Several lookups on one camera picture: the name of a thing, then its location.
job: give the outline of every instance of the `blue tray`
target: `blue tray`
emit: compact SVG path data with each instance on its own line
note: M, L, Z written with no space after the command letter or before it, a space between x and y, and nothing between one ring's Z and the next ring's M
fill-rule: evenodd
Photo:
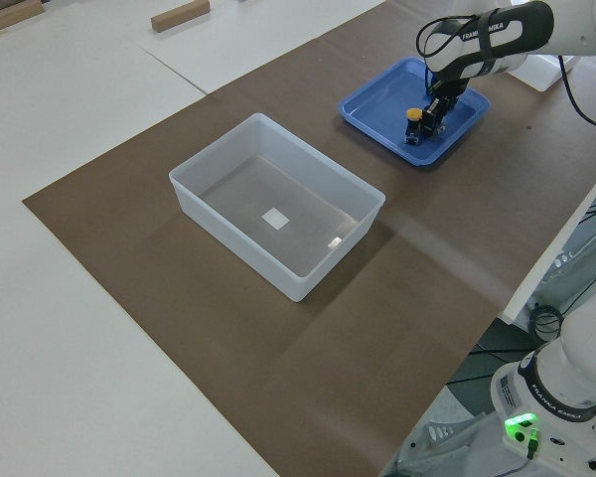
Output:
M426 66L404 58L339 104L342 115L353 126L415 166L427 166L446 152L490 107L481 94L466 89L455 108L444 117L446 129L424 138L421 144L406 144L406 110L430 102L425 86Z

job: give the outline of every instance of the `brown paper sheet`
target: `brown paper sheet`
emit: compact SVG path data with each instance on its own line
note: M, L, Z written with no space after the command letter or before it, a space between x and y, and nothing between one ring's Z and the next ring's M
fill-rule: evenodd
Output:
M283 477L376 475L596 181L596 128L559 85L472 81L491 110L426 169L343 120L338 102L446 9L385 2L25 201ZM572 82L596 116L596 59ZM256 111L387 197L301 303L184 216L168 181Z

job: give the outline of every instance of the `small bottle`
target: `small bottle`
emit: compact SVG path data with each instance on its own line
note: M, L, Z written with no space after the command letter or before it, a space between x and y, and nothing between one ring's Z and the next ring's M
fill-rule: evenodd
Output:
M421 117L422 110L418 107L411 107L406 110L406 144L419 144L421 139Z

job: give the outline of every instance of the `white plastic bin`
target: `white plastic bin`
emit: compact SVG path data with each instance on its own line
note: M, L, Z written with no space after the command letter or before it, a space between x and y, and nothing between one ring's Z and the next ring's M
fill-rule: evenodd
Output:
M358 243L384 194L261 113L170 172L183 212L293 301Z

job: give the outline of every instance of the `white tabletop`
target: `white tabletop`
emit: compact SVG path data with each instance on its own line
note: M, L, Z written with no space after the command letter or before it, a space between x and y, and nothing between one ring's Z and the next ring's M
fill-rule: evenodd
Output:
M275 475L21 201L201 98L193 84L379 2L216 0L154 33L179 3L53 0L0 32L1 477Z

